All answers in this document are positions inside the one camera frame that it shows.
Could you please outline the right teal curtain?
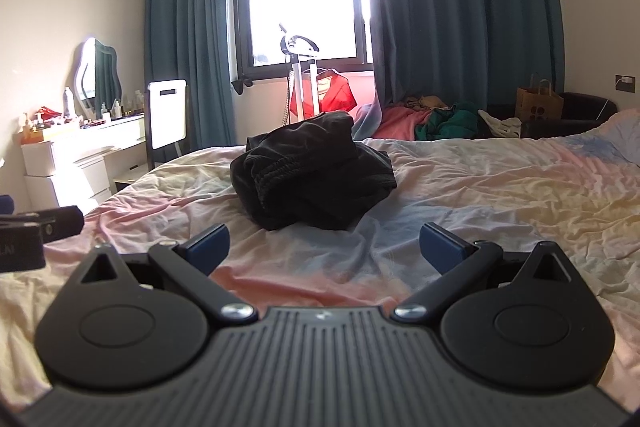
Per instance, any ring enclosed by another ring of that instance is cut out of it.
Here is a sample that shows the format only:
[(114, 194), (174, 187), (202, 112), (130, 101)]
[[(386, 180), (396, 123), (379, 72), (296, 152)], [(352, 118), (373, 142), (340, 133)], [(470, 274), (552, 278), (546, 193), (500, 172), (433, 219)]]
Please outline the right teal curtain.
[(560, 0), (370, 0), (374, 80), (382, 106), (437, 95), (512, 104), (532, 78), (562, 90)]

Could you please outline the teal curtain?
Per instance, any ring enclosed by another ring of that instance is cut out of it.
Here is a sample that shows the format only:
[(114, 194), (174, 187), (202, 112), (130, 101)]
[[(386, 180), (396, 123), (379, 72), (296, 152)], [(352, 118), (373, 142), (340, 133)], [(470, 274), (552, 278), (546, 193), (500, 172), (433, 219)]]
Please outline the teal curtain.
[(144, 73), (186, 82), (193, 150), (235, 143), (227, 0), (145, 0)]
[(370, 0), (374, 80), (382, 106), (437, 95), (512, 104), (532, 78), (562, 90), (560, 0)]

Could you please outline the green garment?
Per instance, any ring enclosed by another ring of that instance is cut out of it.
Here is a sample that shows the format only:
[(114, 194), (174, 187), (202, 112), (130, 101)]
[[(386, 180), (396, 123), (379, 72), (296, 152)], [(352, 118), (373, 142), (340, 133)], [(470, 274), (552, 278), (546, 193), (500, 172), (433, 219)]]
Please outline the green garment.
[(418, 141), (475, 139), (480, 135), (478, 108), (459, 102), (449, 108), (434, 108), (425, 124), (418, 124), (414, 137)]

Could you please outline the brown paper bag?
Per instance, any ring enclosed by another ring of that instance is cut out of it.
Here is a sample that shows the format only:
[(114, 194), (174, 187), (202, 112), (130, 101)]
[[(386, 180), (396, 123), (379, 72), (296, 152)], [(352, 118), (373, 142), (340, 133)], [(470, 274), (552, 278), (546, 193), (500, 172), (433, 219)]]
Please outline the brown paper bag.
[(552, 89), (551, 81), (543, 79), (537, 87), (516, 90), (515, 116), (521, 122), (557, 120), (562, 117), (563, 98)]

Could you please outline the left teal curtain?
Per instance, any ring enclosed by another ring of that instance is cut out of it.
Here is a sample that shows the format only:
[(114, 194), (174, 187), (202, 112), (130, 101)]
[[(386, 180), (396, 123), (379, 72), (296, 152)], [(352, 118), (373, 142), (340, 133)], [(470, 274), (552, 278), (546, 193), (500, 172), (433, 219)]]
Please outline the left teal curtain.
[(144, 73), (186, 82), (193, 150), (235, 143), (227, 0), (145, 0)]

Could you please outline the wall socket plate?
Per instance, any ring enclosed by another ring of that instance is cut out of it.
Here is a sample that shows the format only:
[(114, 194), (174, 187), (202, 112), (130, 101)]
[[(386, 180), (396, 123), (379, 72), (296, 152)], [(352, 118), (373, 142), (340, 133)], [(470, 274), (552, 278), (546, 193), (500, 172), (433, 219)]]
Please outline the wall socket plate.
[(614, 88), (616, 91), (634, 93), (637, 87), (637, 77), (629, 75), (616, 75)]

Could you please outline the wavy vanity mirror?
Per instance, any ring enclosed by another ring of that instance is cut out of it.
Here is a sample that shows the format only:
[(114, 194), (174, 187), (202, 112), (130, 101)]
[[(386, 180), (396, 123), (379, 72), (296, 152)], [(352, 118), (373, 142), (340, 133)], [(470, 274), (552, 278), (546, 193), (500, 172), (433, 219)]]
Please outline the wavy vanity mirror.
[(115, 103), (122, 103), (122, 84), (117, 70), (117, 53), (112, 46), (89, 37), (77, 49), (73, 89), (87, 119), (112, 113)]

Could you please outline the pink cloth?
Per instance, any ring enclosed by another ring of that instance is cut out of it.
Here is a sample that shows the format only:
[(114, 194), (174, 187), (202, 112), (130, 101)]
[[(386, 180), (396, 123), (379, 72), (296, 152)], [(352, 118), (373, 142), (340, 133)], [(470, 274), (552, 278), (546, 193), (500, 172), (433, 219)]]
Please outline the pink cloth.
[(416, 127), (426, 124), (431, 109), (414, 110), (406, 106), (392, 106), (383, 110), (381, 124), (372, 134), (373, 139), (414, 141)]

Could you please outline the white vanity dresser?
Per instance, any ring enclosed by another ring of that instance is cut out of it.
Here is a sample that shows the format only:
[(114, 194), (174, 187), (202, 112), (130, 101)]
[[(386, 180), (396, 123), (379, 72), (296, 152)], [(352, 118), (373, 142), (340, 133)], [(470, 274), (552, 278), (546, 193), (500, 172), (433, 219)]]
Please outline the white vanity dresser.
[(86, 129), (61, 126), (21, 152), (35, 210), (76, 206), (87, 213), (148, 167), (141, 115)]

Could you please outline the white cloth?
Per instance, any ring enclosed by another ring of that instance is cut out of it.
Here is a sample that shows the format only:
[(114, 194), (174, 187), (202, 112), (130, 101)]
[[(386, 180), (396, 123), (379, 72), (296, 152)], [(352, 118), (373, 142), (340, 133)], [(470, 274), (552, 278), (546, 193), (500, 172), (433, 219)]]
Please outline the white cloth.
[(522, 122), (518, 117), (510, 117), (506, 119), (499, 119), (489, 115), (486, 110), (480, 109), (478, 116), (484, 121), (488, 130), (495, 138), (521, 138)]

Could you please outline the white garment steamer stand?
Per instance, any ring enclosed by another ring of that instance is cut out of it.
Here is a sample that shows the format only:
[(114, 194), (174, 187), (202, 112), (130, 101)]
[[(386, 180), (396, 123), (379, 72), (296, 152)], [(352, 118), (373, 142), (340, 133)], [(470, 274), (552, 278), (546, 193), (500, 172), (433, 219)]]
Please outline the white garment steamer stand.
[[(320, 114), (317, 65), (319, 47), (311, 38), (290, 34), (282, 24), (279, 27), (282, 34), (280, 49), (291, 66), (288, 81), (293, 81), (293, 86), (288, 86), (288, 107), (294, 102), (295, 110), (290, 114), (296, 121), (302, 121), (305, 119), (305, 104), (310, 105), (312, 117)], [(309, 69), (310, 101), (305, 98), (304, 65)]]

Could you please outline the white back chair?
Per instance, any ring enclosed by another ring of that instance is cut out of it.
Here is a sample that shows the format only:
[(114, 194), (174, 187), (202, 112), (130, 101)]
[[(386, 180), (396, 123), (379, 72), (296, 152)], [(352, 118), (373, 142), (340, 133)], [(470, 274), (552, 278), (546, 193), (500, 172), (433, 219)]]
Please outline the white back chair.
[(155, 168), (154, 152), (172, 145), (178, 157), (186, 139), (186, 80), (151, 81), (144, 92), (144, 132), (148, 169)]

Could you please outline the black pants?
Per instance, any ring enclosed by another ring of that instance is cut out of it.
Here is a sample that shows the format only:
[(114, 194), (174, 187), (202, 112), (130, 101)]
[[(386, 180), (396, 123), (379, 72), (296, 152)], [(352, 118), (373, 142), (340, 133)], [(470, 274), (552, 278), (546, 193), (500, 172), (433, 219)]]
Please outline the black pants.
[(349, 228), (397, 187), (388, 155), (352, 139), (349, 113), (322, 113), (252, 136), (231, 183), (256, 225)]

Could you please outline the red bag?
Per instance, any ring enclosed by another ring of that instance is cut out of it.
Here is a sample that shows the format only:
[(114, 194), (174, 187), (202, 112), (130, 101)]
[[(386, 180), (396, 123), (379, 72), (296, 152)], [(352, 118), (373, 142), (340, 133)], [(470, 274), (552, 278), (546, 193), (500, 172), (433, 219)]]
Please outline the red bag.
[(305, 119), (337, 110), (351, 112), (357, 106), (348, 79), (335, 72), (334, 69), (325, 70), (317, 80), (318, 110), (314, 110), (314, 95), (311, 91), (311, 80), (308, 74), (303, 75), (302, 88), (302, 107)]

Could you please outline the light blue cloth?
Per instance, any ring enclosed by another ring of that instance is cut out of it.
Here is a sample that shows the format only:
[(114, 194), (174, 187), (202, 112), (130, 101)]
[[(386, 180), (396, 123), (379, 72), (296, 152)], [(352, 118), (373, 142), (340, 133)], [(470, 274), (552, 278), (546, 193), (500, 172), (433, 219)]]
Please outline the light blue cloth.
[(383, 111), (378, 101), (378, 96), (373, 97), (373, 101), (358, 107), (358, 112), (352, 126), (352, 139), (362, 141), (372, 138), (375, 131), (380, 127)]

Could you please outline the pastel bed sheet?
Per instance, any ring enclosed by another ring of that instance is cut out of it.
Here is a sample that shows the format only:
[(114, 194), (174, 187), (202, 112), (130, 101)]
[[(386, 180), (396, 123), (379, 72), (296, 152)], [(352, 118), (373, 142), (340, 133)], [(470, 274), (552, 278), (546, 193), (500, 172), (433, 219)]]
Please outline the pastel bed sheet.
[(639, 404), (639, 113), (626, 109), (566, 138), (376, 140), (393, 163), (390, 196), (344, 231), (248, 219), (230, 180), (241, 149), (212, 147), (156, 168), (91, 211), (82, 232), (49, 244), (46, 266), (1, 279), (1, 400), (13, 410), (49, 388), (35, 328), (77, 263), (99, 242), (121, 253), (185, 241), (217, 223), (231, 236), (216, 283), (259, 308), (391, 308), (436, 277), (420, 228), (435, 222), (508, 251), (558, 243), (615, 329), (602, 389)]

